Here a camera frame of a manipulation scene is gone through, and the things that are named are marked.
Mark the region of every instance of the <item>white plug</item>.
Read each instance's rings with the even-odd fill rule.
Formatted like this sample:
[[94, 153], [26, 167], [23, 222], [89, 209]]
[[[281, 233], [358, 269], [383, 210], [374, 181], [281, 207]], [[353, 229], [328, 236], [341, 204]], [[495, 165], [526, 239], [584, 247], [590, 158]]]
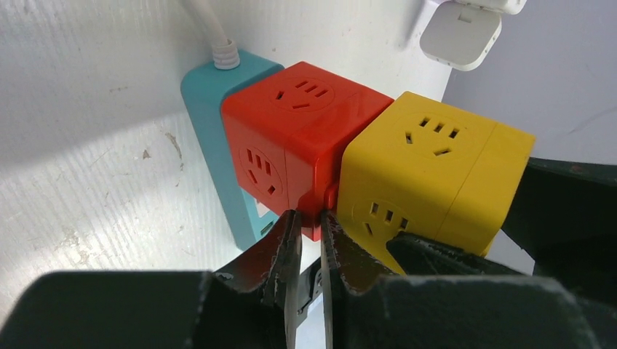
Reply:
[[424, 54], [460, 71], [485, 59], [501, 33], [501, 15], [457, 2], [437, 7], [420, 38]]
[[205, 27], [206, 35], [212, 47], [214, 66], [217, 69], [234, 69], [240, 64], [238, 48], [233, 40], [230, 40], [223, 27], [218, 22], [216, 14], [210, 6], [209, 0], [186, 0], [189, 10], [195, 11], [202, 25]]
[[471, 5], [480, 9], [517, 15], [527, 0], [456, 0], [463, 5]]

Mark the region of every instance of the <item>gray wall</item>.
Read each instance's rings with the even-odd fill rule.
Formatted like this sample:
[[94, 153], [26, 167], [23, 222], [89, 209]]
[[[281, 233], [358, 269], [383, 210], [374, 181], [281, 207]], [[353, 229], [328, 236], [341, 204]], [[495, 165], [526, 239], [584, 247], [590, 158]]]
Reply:
[[533, 155], [617, 164], [617, 1], [529, 0], [443, 101], [537, 136]]

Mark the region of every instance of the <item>dirt stain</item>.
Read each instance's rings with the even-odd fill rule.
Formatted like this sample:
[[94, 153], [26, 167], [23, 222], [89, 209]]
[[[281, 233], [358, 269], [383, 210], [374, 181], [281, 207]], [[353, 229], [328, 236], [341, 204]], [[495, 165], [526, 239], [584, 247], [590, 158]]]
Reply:
[[178, 152], [178, 158], [180, 158], [180, 160], [182, 160], [182, 150], [180, 149], [180, 146], [178, 145], [178, 141], [175, 140], [175, 136], [172, 135], [171, 133], [167, 132], [165, 134], [165, 137], [167, 137], [167, 139], [170, 140], [170, 142], [172, 143], [172, 145], [175, 148], [175, 151]]

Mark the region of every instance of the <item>electrical outlet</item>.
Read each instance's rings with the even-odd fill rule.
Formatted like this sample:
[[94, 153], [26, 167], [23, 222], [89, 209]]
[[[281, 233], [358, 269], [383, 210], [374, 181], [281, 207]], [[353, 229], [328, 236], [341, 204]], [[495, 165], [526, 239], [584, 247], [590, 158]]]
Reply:
[[266, 155], [257, 148], [246, 148], [239, 158], [244, 173], [257, 190], [265, 196], [281, 195], [281, 176]]
[[238, 183], [277, 214], [300, 211], [303, 233], [319, 240], [345, 147], [391, 103], [304, 62], [237, 92], [221, 112]]
[[406, 92], [349, 143], [337, 216], [395, 271], [404, 230], [483, 254], [498, 232], [533, 136]]
[[332, 103], [334, 89], [317, 79], [288, 78], [281, 81], [270, 95], [270, 101], [283, 110], [309, 113]]

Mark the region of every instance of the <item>yellow cube socket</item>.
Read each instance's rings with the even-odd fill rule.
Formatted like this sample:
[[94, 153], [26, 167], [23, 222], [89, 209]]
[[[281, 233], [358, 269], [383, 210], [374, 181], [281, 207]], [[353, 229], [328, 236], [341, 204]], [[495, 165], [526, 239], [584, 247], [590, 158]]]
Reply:
[[386, 242], [407, 231], [486, 255], [506, 219], [534, 136], [411, 92], [343, 155], [337, 216], [396, 272]]

